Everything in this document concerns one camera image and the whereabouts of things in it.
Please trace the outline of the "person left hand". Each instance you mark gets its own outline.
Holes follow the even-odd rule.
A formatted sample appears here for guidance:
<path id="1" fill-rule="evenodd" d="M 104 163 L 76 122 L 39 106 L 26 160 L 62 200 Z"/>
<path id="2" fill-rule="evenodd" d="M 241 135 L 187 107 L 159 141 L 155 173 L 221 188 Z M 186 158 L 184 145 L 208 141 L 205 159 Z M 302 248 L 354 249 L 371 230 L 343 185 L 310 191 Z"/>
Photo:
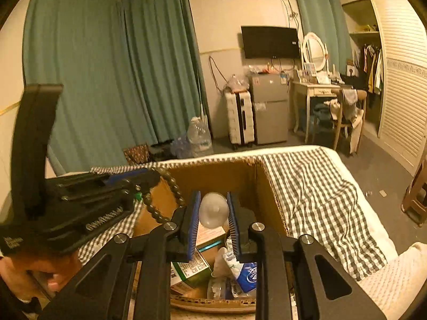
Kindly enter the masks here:
<path id="1" fill-rule="evenodd" d="M 30 301 L 59 292 L 81 267 L 78 251 L 63 256 L 22 251 L 1 258 L 1 279 L 17 298 Z"/>

